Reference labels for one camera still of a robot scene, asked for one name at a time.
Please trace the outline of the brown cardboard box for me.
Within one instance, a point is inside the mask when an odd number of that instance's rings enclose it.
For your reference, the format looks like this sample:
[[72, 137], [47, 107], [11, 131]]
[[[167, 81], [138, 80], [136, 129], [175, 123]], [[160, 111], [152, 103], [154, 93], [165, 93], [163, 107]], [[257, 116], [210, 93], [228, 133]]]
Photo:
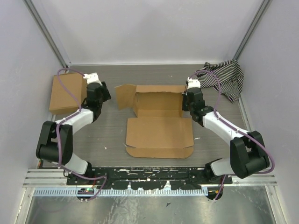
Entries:
[[62, 84], [78, 100], [76, 100], [60, 84], [57, 75], [53, 77], [49, 111], [54, 115], [74, 113], [78, 104], [86, 98], [87, 83], [79, 73], [60, 74]]
[[135, 158], [185, 159], [194, 149], [192, 119], [183, 116], [183, 85], [123, 84], [115, 88], [119, 110], [130, 108], [126, 151]]

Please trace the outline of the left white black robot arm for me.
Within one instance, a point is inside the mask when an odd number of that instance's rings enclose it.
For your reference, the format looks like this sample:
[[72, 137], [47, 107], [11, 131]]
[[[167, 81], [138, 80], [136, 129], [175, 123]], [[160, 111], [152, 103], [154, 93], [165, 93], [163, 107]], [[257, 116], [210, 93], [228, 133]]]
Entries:
[[73, 136], [95, 122], [101, 115], [103, 103], [111, 99], [105, 82], [90, 83], [86, 91], [87, 96], [76, 112], [61, 120], [43, 123], [36, 148], [38, 159], [57, 165], [76, 176], [83, 185], [106, 179], [106, 175], [96, 177], [91, 163], [73, 152]]

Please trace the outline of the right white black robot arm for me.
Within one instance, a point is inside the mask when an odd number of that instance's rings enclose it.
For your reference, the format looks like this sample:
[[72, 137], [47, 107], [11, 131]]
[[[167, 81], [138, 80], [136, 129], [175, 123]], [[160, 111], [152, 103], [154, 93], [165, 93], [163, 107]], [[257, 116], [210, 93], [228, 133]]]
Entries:
[[213, 107], [207, 106], [198, 87], [187, 88], [182, 109], [188, 111], [196, 123], [214, 132], [229, 146], [229, 157], [205, 165], [204, 174], [210, 184], [218, 183], [223, 175], [236, 175], [244, 179], [270, 167], [261, 134], [240, 129], [224, 119]]

